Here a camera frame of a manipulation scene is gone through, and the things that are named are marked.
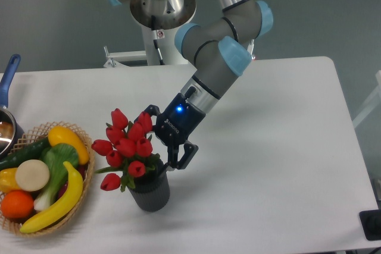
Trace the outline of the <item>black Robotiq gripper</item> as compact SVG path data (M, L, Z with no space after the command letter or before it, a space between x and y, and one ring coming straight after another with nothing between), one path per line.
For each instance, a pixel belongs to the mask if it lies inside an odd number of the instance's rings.
M168 160L160 168L158 175L167 171L184 170L189 165L199 147L187 139L205 116L204 112L188 103L181 93L175 96L162 113L156 105L149 105L138 115L134 123L139 123L144 133L154 130L155 135L168 147ZM157 117L155 127L152 117ZM184 149L181 158L178 158L179 145L183 145Z

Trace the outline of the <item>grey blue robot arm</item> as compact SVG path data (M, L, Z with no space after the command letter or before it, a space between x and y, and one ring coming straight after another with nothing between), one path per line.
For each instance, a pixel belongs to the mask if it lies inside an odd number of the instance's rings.
M198 147L189 135L253 61L254 40L273 26L270 7L263 1L219 0L223 16L209 26L191 23L195 0L109 0L128 2L134 19L149 30L146 56L165 64L159 32L175 29L171 53L191 63L196 71L164 111L147 107L156 116L154 133L167 147L161 171L187 167Z

